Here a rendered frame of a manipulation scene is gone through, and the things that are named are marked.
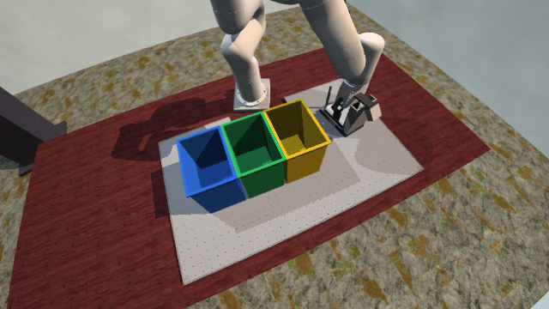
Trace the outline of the green open-top bin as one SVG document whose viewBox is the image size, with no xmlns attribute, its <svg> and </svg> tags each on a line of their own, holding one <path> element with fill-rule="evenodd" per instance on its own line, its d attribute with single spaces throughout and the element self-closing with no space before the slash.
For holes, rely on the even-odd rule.
<svg viewBox="0 0 549 309">
<path fill-rule="evenodd" d="M 220 127 L 237 177 L 249 198 L 284 185 L 287 159 L 262 111 Z"/>
</svg>

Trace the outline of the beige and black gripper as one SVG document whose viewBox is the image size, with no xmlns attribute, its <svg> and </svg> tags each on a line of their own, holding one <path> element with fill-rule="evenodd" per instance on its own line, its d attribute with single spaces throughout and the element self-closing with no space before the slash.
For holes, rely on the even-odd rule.
<svg viewBox="0 0 549 309">
<path fill-rule="evenodd" d="M 369 83 L 368 83 L 369 84 Z M 350 83 L 348 80 L 343 80 L 339 91 L 335 98 L 335 103 L 331 106 L 334 111 L 333 117 L 339 121 L 341 118 L 341 112 L 343 109 L 350 107 L 352 105 L 354 108 L 359 108 L 359 101 L 354 98 L 354 95 L 362 93 L 366 94 L 369 90 L 368 84 L 364 86 L 356 86 Z M 342 102 L 342 104 L 341 104 Z M 338 106 L 341 106 L 341 109 L 338 109 Z"/>
</svg>

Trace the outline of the blue open-top bin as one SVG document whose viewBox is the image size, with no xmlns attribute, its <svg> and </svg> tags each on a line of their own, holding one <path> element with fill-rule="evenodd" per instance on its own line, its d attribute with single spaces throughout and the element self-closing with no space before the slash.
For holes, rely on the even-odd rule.
<svg viewBox="0 0 549 309">
<path fill-rule="evenodd" d="M 210 214 L 246 200 L 220 125 L 176 143 L 187 198 Z"/>
</svg>

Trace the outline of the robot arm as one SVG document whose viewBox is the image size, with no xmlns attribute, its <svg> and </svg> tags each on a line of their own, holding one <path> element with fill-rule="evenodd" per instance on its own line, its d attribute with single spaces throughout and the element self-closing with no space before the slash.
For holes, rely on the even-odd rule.
<svg viewBox="0 0 549 309">
<path fill-rule="evenodd" d="M 358 34 L 344 0 L 271 1 L 287 5 L 299 3 L 336 74 L 356 86 L 370 82 L 384 48 L 384 40 L 376 33 Z M 220 49 L 237 83 L 238 100 L 245 106 L 257 106 L 267 94 L 261 83 L 257 60 L 253 57 L 266 28 L 264 0 L 210 2 L 220 29 L 226 33 Z M 373 102 L 362 93 L 354 95 L 354 98 L 365 106 L 367 121 L 382 116 L 378 102 Z"/>
</svg>

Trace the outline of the yellow open-top bin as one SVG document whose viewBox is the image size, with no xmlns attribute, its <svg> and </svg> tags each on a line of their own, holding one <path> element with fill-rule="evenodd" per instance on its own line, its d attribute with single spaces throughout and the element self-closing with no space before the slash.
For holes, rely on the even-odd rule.
<svg viewBox="0 0 549 309">
<path fill-rule="evenodd" d="M 303 99 L 262 112 L 287 159 L 284 161 L 287 184 L 319 172 L 331 141 Z"/>
</svg>

